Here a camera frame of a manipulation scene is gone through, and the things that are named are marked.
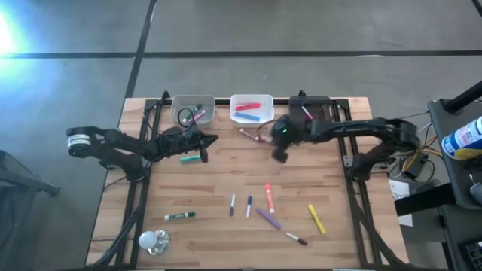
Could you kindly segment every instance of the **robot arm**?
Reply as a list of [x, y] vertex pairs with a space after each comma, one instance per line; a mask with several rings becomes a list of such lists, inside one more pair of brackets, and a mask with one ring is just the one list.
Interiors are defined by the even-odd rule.
[[366, 154], [353, 157], [350, 175], [355, 180], [368, 180], [375, 163], [384, 161], [396, 151], [413, 151], [419, 147], [416, 127], [405, 120], [373, 120], [346, 121], [331, 123], [325, 120], [292, 121], [285, 115], [279, 118], [271, 129], [275, 150], [272, 157], [281, 163], [286, 162], [286, 150], [291, 145], [302, 142], [313, 144], [327, 142], [340, 136], [376, 136], [382, 140]]
[[98, 158], [99, 164], [104, 167], [117, 165], [124, 170], [128, 181], [140, 181], [145, 177], [142, 158], [157, 162], [164, 157], [199, 150], [201, 160], [206, 163], [206, 149], [218, 139], [218, 135], [201, 132], [196, 124], [186, 131], [178, 127], [169, 128], [149, 141], [133, 138], [117, 129], [100, 129], [95, 126], [67, 129], [67, 136], [70, 155]]

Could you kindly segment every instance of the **clear plastic bin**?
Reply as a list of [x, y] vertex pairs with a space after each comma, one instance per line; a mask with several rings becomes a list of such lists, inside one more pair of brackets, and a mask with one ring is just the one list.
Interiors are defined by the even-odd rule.
[[[178, 113], [180, 110], [183, 108], [189, 108], [191, 110], [194, 110], [197, 105], [201, 105], [202, 110], [206, 110], [206, 113], [200, 117], [198, 120], [196, 120], [196, 124], [199, 125], [199, 127], [206, 127], [209, 125], [209, 123], [214, 119], [214, 112], [215, 112], [215, 98], [214, 96], [210, 95], [176, 95], [174, 98], [172, 98], [172, 104], [171, 104], [171, 119], [174, 123], [178, 122]], [[181, 112], [181, 115], [179, 118], [184, 119], [189, 115], [188, 110], [183, 110]]]
[[[248, 110], [236, 111], [235, 107], [238, 105], [246, 105], [250, 103], [259, 102], [260, 108], [253, 108]], [[249, 120], [244, 117], [237, 117], [236, 112], [242, 114], [249, 114], [251, 116], [259, 117], [259, 121]], [[267, 94], [235, 94], [230, 99], [230, 118], [234, 126], [243, 128], [255, 128], [261, 124], [273, 120], [274, 105], [273, 97]]]

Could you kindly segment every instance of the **yellow cable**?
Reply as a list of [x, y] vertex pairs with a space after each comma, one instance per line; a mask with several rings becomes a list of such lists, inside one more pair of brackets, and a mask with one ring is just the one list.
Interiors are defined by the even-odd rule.
[[425, 153], [429, 153], [429, 154], [435, 154], [435, 155], [438, 155], [439, 157], [442, 157], [442, 154], [438, 151], [434, 151], [434, 150], [423, 150], [422, 152], [425, 152]]
[[[437, 139], [437, 136], [434, 135], [432, 136], [429, 140], [427, 140], [427, 142], [425, 143], [425, 146], [428, 146], [430, 145], [431, 143], [433, 143], [435, 140]], [[404, 162], [403, 166], [401, 167], [401, 171], [404, 172], [406, 171], [407, 169], [409, 169], [413, 163], [415, 163], [415, 159], [416, 157], [419, 155], [420, 152], [426, 152], [426, 153], [429, 153], [429, 154], [436, 154], [440, 157], [442, 157], [442, 154], [439, 153], [438, 151], [433, 151], [433, 150], [427, 150], [425, 149], [425, 146], [422, 150], [418, 150], [412, 157], [412, 160], [410, 160], [410, 162], [407, 164], [407, 161]]]

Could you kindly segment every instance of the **wooden table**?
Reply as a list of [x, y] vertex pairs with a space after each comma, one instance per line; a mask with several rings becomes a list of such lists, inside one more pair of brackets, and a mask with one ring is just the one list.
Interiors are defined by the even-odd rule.
[[[372, 118], [367, 98], [348, 99], [354, 120]], [[120, 119], [123, 132], [139, 136], [144, 104], [145, 99], [126, 100]], [[173, 125], [169, 110], [169, 106], [162, 110], [160, 131]], [[287, 110], [285, 105], [276, 106], [276, 116]], [[272, 147], [246, 138], [233, 127], [228, 105], [217, 106], [214, 122], [204, 132], [219, 134], [218, 141], [208, 148], [208, 163], [183, 165], [177, 156], [153, 165], [143, 230], [166, 230], [172, 241], [168, 252], [162, 256], [152, 257], [140, 251], [138, 268], [360, 266], [336, 139], [290, 148], [288, 162], [277, 163], [270, 158]], [[377, 144], [373, 137], [357, 140], [360, 151], [368, 151]], [[120, 170], [109, 172], [106, 184], [123, 175]], [[285, 230], [307, 240], [307, 246], [274, 229], [255, 211], [257, 207], [267, 210], [264, 192], [267, 182], [272, 187], [274, 217]], [[367, 185], [378, 232], [395, 254], [407, 262], [386, 176], [372, 175]], [[128, 187], [128, 183], [122, 181], [104, 192], [93, 239], [113, 239], [119, 233]], [[236, 194], [236, 211], [230, 218], [233, 193]], [[246, 218], [248, 196], [253, 198], [250, 218]], [[319, 233], [313, 222], [308, 203], [314, 205], [327, 231], [325, 235]], [[164, 215], [180, 212], [196, 212], [197, 215], [177, 221], [163, 219]], [[367, 253], [370, 253], [366, 234], [364, 239]], [[109, 240], [91, 242], [87, 263], [99, 259], [110, 244]], [[129, 256], [130, 251], [127, 251], [126, 260]]]

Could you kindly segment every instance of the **blue marker in bin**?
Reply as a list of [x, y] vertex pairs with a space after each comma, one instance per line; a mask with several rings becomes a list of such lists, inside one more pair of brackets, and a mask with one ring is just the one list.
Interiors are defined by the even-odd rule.
[[245, 118], [245, 119], [247, 119], [247, 120], [254, 120], [254, 121], [259, 121], [259, 120], [260, 120], [259, 117], [251, 116], [250, 114], [244, 114], [244, 113], [236, 112], [236, 113], [234, 113], [234, 115], [235, 115], [236, 117], [242, 117], [242, 118]]

